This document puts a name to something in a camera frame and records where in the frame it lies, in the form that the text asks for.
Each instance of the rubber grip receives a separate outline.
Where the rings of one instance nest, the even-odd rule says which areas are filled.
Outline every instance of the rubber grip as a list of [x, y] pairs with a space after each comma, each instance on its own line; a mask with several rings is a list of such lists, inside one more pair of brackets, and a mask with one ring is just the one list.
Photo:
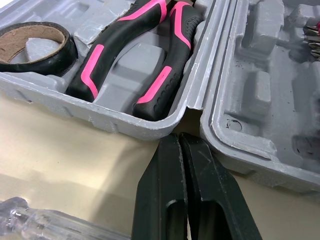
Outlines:
[[129, 11], [94, 42], [66, 94], [93, 102], [120, 51], [139, 35], [156, 27], [166, 15], [166, 0], [136, 0]]
[[201, 14], [190, 4], [179, 1], [170, 13], [170, 48], [159, 72], [152, 75], [152, 85], [133, 107], [135, 117], [148, 121], [162, 119], [167, 104], [180, 84], [185, 65], [190, 57], [196, 28]]

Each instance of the cardboard tape core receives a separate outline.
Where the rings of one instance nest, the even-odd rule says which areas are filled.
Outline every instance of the cardboard tape core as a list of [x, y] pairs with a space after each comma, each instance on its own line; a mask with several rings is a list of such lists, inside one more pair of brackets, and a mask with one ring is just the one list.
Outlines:
[[66, 41], [65, 35], [54, 27], [46, 25], [22, 26], [0, 36], [0, 61], [10, 63], [17, 54], [25, 49], [29, 38], [49, 39], [61, 44], [59, 49], [50, 55], [59, 51]]

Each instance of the metal bit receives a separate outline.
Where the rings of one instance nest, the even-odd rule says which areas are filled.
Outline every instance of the metal bit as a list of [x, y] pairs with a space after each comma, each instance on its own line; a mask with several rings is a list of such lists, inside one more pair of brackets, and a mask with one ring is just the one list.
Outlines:
[[320, 35], [318, 29], [317, 29], [317, 30], [313, 30], [313, 29], [304, 28], [304, 29], [303, 29], [303, 32], [304, 32], [304, 34], [307, 35], [307, 36], [316, 37], [316, 36], [319, 36], [319, 35]]
[[305, 38], [311, 43], [319, 43], [320, 44], [320, 36], [305, 36]]
[[319, 27], [318, 26], [305, 26], [304, 27], [305, 29], [308, 29], [308, 30], [313, 30], [313, 31], [319, 31]]
[[317, 59], [320, 59], [320, 53], [318, 52], [311, 52], [312, 56], [314, 56]]
[[315, 53], [315, 54], [320, 54], [320, 48], [318, 48], [318, 49], [313, 49], [311, 52], [312, 52], [312, 53]]
[[317, 43], [317, 42], [309, 43], [309, 47], [312, 49], [320, 49], [320, 43]]

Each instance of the empty tool compartment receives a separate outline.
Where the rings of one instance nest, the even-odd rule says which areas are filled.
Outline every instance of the empty tool compartment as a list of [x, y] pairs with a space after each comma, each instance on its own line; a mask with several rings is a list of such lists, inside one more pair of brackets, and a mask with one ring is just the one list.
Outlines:
[[[132, 116], [133, 104], [152, 84], [150, 76], [158, 70], [169, 50], [169, 19], [130, 42], [117, 56], [98, 97], [93, 103], [65, 94], [73, 76], [101, 31], [123, 16], [135, 0], [14, 0], [0, 10], [0, 29], [23, 22], [54, 22], [65, 27], [73, 36], [78, 60], [62, 77], [35, 72], [0, 72], [0, 89], [15, 99], [38, 103], [64, 117], [77, 117], [111, 133], [121, 132], [135, 138], [153, 140], [168, 135], [182, 118], [192, 89], [189, 87], [199, 74], [206, 71], [210, 41], [216, 36], [210, 26], [210, 11], [217, 5], [210, 0], [197, 0], [205, 21], [197, 27], [193, 54], [188, 61], [181, 87], [168, 113], [158, 122]], [[31, 61], [46, 51], [57, 48], [55, 42], [29, 39], [26, 49], [13, 61]]]
[[320, 1], [232, 3], [202, 135], [229, 169], [320, 197], [320, 62], [303, 31], [320, 22]]

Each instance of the pink grip accent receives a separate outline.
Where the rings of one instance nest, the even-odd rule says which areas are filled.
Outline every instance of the pink grip accent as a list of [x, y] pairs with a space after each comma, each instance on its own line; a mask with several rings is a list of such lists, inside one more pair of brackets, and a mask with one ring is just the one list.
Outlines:
[[146, 12], [148, 12], [150, 9], [152, 9], [155, 5], [159, 4], [160, 8], [161, 8], [161, 19], [160, 19], [160, 23], [162, 23], [166, 16], [167, 16], [167, 4], [166, 4], [166, 0], [151, 0], [150, 2], [148, 2], [146, 5], [144, 5], [143, 7], [141, 7], [139, 10], [137, 10], [136, 12], [132, 13], [129, 16], [124, 16], [122, 18], [120, 18], [118, 21], [126, 21], [126, 20], [134, 20], [137, 19], [138, 17], [140, 17], [141, 15], [145, 14]]
[[186, 39], [186, 37], [182, 33], [182, 13], [183, 13], [183, 8], [184, 6], [189, 5], [189, 3], [184, 2], [184, 1], [178, 1], [174, 7], [172, 8], [170, 12], [170, 16], [174, 13], [175, 11], [175, 19], [174, 19], [174, 34], [181, 39], [182, 42], [184, 42], [189, 49], [191, 49], [191, 43]]
[[81, 80], [85, 85], [87, 85], [89, 87], [94, 99], [96, 99], [98, 96], [98, 89], [97, 89], [95, 83], [92, 81], [90, 75], [91, 75], [92, 71], [94, 70], [104, 48], [105, 47], [101, 44], [98, 44], [97, 46], [95, 46], [88, 62], [84, 66], [84, 69], [81, 73]]
[[165, 66], [154, 83], [151, 85], [149, 90], [146, 92], [146, 94], [143, 97], [139, 98], [137, 104], [145, 104], [150, 102], [155, 97], [156, 93], [159, 91], [168, 75], [171, 73], [171, 70], [171, 67]]

